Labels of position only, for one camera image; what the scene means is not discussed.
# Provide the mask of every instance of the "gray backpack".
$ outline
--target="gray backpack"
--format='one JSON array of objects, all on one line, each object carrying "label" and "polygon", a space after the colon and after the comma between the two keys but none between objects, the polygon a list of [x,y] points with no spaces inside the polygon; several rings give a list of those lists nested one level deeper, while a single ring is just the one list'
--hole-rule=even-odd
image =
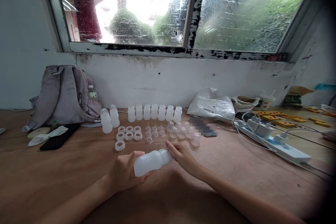
[{"label": "gray backpack", "polygon": [[90,97],[88,85],[92,80],[74,65],[51,65],[45,68],[39,96],[30,99],[33,112],[22,131],[43,125],[94,122],[100,117],[98,98]]}]

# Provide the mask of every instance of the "backpack strap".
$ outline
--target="backpack strap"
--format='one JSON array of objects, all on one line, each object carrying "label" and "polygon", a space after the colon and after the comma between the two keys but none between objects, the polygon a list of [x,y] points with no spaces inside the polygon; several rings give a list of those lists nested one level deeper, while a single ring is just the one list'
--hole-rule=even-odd
[{"label": "backpack strap", "polygon": [[94,122],[95,120],[97,120],[96,117],[86,114],[78,103],[77,89],[76,89],[76,82],[75,82],[75,77],[73,73],[73,68],[66,68],[63,74],[64,74],[63,81],[67,82],[66,87],[67,87],[68,97],[70,99],[69,102],[71,102],[74,111],[77,113],[77,115],[79,115],[81,118],[83,118],[86,121]]},{"label": "backpack strap", "polygon": [[64,67],[46,67],[43,78],[38,106],[33,112],[28,124],[22,128],[22,132],[41,127],[52,116],[60,96],[61,73]]}]

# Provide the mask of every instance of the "white wall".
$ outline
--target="white wall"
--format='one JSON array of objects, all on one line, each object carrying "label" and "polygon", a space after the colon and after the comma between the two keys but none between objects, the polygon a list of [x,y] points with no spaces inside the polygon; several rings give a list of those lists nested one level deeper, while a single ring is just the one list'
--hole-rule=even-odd
[{"label": "white wall", "polygon": [[300,60],[287,71],[282,63],[58,53],[44,0],[0,1],[3,109],[30,108],[29,98],[39,94],[44,68],[51,64],[78,65],[92,77],[103,106],[118,107],[188,106],[195,93],[206,87],[218,88],[219,94],[229,97],[253,97],[260,90],[276,89],[279,104],[292,84],[313,89],[335,80],[324,9],[305,34]]}]

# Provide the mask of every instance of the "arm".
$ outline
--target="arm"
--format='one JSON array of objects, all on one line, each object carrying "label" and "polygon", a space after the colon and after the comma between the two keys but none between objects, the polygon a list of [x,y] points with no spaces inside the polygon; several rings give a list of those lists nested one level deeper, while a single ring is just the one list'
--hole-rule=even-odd
[{"label": "arm", "polygon": [[80,223],[93,209],[117,192],[144,183],[149,173],[142,177],[135,177],[133,169],[136,159],[143,154],[145,153],[141,151],[133,151],[130,155],[119,156],[108,174],[44,215],[37,223]]},{"label": "arm", "polygon": [[253,192],[206,169],[194,159],[183,143],[172,144],[167,141],[166,145],[183,169],[211,186],[251,223],[304,223],[292,213],[272,205]]}]

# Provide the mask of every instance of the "power strip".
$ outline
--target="power strip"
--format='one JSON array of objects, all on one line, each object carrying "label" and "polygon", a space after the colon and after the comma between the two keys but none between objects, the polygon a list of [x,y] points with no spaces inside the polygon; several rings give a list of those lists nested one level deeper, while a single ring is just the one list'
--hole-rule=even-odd
[{"label": "power strip", "polygon": [[262,136],[258,135],[261,139],[264,140],[264,143],[256,137],[256,135],[247,127],[245,127],[245,122],[243,121],[235,121],[235,125],[237,126],[238,130],[243,132],[245,135],[252,138],[254,141],[262,144],[263,146],[266,145],[269,148],[272,148],[276,150],[276,152],[283,156],[284,158],[289,159],[295,164],[300,165],[300,163],[307,163],[309,160],[311,160],[311,156],[307,155],[306,153],[303,153],[302,151],[299,151],[298,149],[295,149],[294,147],[286,144],[286,143],[277,143],[273,140],[272,136],[269,136],[268,138],[263,138]]}]

